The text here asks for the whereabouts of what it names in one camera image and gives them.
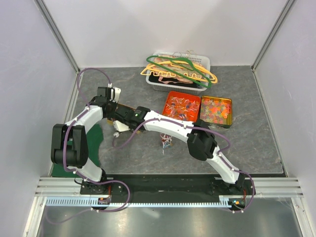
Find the gold tin of candies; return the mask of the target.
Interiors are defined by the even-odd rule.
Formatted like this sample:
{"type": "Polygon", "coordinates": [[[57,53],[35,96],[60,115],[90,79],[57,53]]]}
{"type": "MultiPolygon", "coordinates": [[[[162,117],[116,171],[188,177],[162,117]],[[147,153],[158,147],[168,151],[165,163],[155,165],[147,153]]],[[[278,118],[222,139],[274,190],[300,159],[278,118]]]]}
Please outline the gold tin of candies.
{"type": "Polygon", "coordinates": [[[118,107],[115,111],[115,119],[112,122],[118,120],[127,125],[130,130],[134,130],[138,126],[138,123],[135,122],[132,118],[134,116],[134,113],[135,108],[123,104],[118,104],[118,107]]]}

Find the orange tray of lollipops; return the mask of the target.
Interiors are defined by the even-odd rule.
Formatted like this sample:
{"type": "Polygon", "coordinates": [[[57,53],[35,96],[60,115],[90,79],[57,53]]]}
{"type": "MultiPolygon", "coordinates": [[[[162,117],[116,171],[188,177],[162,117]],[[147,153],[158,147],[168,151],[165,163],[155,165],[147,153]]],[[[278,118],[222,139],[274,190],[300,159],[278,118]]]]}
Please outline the orange tray of lollipops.
{"type": "Polygon", "coordinates": [[[203,122],[198,118],[201,98],[187,93],[171,91],[165,102],[162,115],[182,120],[192,121],[194,126],[200,127],[203,122]]]}

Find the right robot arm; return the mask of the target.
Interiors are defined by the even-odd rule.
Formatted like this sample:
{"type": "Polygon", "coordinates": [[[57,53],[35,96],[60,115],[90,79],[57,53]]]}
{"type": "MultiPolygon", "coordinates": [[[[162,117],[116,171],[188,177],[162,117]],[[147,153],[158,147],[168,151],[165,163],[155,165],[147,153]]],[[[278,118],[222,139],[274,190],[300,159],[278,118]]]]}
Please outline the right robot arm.
{"type": "Polygon", "coordinates": [[[245,174],[225,157],[215,140],[216,132],[212,132],[204,121],[177,120],[144,107],[136,110],[120,107],[114,112],[114,120],[117,131],[125,125],[133,132],[155,131],[187,143],[189,154],[210,164],[221,176],[229,193],[235,195],[243,190],[245,174]]]}

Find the gold tin of gummies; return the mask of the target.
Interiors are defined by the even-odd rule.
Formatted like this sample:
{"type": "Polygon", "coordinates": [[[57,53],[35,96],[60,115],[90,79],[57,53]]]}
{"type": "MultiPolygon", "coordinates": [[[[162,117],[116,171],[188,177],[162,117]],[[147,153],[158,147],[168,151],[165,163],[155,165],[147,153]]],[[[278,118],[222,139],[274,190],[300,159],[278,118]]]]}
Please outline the gold tin of gummies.
{"type": "Polygon", "coordinates": [[[202,96],[199,119],[211,126],[230,128],[233,123],[232,99],[202,96]]]}

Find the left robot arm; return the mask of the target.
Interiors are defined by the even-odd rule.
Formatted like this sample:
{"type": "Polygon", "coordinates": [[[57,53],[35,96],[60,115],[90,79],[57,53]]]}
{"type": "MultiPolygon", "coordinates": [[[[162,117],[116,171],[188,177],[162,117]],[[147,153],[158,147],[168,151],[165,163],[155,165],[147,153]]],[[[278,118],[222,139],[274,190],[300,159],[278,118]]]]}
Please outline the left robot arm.
{"type": "Polygon", "coordinates": [[[56,124],[52,129],[51,161],[53,164],[80,176],[83,187],[95,194],[104,194],[111,189],[106,172],[89,158],[87,133],[104,118],[112,119],[117,108],[121,89],[99,87],[97,95],[74,119],[56,124]]]}

